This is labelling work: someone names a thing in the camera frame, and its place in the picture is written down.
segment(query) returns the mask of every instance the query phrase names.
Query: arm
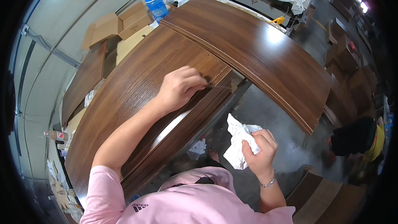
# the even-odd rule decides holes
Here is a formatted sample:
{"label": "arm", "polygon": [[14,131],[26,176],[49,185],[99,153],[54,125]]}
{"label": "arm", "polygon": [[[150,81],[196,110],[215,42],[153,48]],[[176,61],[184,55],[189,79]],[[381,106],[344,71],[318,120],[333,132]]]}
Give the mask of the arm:
{"label": "arm", "polygon": [[167,74],[158,95],[105,140],[94,156],[92,167],[106,166],[120,176],[122,165],[149,128],[168,113],[183,107],[196,91],[206,85],[207,81],[199,72],[189,66]]}
{"label": "arm", "polygon": [[[252,136],[261,149],[256,155],[251,151],[250,145],[246,140],[242,141],[242,153],[251,171],[257,176],[261,184],[268,184],[275,176],[272,168],[272,161],[275,157],[278,144],[273,135],[268,130],[253,132]],[[260,191],[260,211],[266,213],[274,208],[286,206],[285,197],[278,182],[275,181],[269,187],[261,187]]]}

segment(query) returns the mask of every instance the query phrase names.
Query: person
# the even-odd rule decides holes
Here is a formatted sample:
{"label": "person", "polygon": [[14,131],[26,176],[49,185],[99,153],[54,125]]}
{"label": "person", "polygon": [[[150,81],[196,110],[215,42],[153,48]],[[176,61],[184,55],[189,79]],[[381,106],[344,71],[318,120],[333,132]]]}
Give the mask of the person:
{"label": "person", "polygon": [[183,107],[207,81],[185,66],[167,74],[159,93],[118,127],[98,149],[90,172],[87,223],[292,223],[295,207],[287,207],[272,168],[277,143],[268,130],[252,135],[261,152],[254,155],[247,141],[242,152],[260,186],[260,211],[254,212],[235,193],[231,173],[211,153],[212,165],[176,174],[158,192],[144,195],[127,207],[120,184],[122,165],[149,128],[166,114]]}
{"label": "person", "polygon": [[362,157],[371,162],[378,157],[384,145],[383,118],[361,117],[352,124],[333,130],[328,139],[328,157],[334,162],[336,156]]}

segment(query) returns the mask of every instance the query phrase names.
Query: wood grain surface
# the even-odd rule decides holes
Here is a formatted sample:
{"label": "wood grain surface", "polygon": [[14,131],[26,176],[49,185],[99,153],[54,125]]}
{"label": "wood grain surface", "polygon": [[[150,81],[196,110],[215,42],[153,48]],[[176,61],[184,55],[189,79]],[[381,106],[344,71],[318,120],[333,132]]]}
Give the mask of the wood grain surface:
{"label": "wood grain surface", "polygon": [[162,19],[248,78],[306,133],[312,134],[330,76],[297,43],[270,24],[214,0],[190,0]]}
{"label": "wood grain surface", "polygon": [[108,40],[97,44],[88,52],[82,65],[77,70],[72,83],[62,100],[62,126],[66,128],[67,122],[76,107],[84,97],[102,80],[103,64],[107,50]]}
{"label": "wood grain surface", "polygon": [[[163,77],[167,73],[185,65],[197,68],[213,85],[218,85],[231,72],[231,68],[224,62],[164,26],[158,26],[138,43],[112,71],[87,108],[74,134],[65,161],[69,179],[79,199],[86,197],[91,164],[98,148],[117,127],[157,95]],[[209,94],[212,91],[217,90],[213,88],[198,92],[184,108],[156,122],[123,166],[122,176],[129,180],[134,179],[134,185],[140,185],[151,176],[149,172],[154,172],[160,167],[160,163],[167,161],[169,156],[178,152],[189,140],[173,143],[169,138],[167,139],[169,143],[165,144],[164,139],[158,136],[162,136],[165,127],[183,112],[203,112],[202,108],[206,104],[217,101],[217,95]],[[204,101],[206,104],[200,105],[203,99],[206,100]],[[190,123],[195,125],[200,122],[192,119],[192,117],[182,118],[177,126]],[[174,133],[173,130],[174,128],[171,128],[167,132]],[[163,152],[155,149],[160,144],[164,147]],[[145,167],[145,171],[148,172],[146,175],[130,171],[132,168],[140,167],[145,161],[149,166]],[[134,191],[135,186],[131,186],[128,190],[125,195]]]}

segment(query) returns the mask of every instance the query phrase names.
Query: plastic bottle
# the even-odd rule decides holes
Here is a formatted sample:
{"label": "plastic bottle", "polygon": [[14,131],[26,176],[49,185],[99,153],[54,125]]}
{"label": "plastic bottle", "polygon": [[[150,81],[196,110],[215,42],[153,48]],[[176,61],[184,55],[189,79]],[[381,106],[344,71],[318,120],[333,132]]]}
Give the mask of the plastic bottle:
{"label": "plastic bottle", "polygon": [[164,5],[163,0],[145,0],[149,10],[152,12],[153,18],[159,23],[159,21],[167,16],[169,12]]}
{"label": "plastic bottle", "polygon": [[68,134],[66,132],[46,131],[44,135],[52,140],[68,141]]}

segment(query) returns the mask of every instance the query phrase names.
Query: factory floor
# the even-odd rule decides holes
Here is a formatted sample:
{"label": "factory floor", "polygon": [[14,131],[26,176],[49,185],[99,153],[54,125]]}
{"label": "factory floor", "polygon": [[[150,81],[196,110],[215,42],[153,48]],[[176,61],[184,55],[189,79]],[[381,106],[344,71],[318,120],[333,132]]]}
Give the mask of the factory floor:
{"label": "factory floor", "polygon": [[[308,26],[294,32],[290,37],[303,47],[322,67],[325,63],[327,49],[331,46],[328,42],[328,21],[337,17],[350,31],[350,35],[360,43],[360,51],[371,55],[356,31],[356,25],[351,20],[348,22],[343,15],[328,0],[313,0],[316,7],[313,19],[308,20]],[[297,186],[303,177],[306,165],[314,167],[323,177],[338,182],[347,182],[349,163],[344,157],[336,157],[336,162],[331,166],[325,164],[322,154],[327,149],[327,139],[332,135],[331,122],[322,115],[314,133],[305,134],[298,125],[269,97],[255,85],[252,85],[243,95],[237,109],[230,113],[244,124],[256,124],[272,132],[278,143],[273,167],[276,178],[285,197]],[[206,147],[214,148],[219,153],[220,163],[228,169],[234,178],[234,187],[238,197],[258,211],[260,200],[260,187],[256,176],[249,168],[235,170],[222,156],[231,145],[231,135],[228,133],[226,122],[227,113],[212,127],[206,135]],[[172,172],[165,169],[151,183],[144,187],[140,194],[155,192],[166,181]]]}

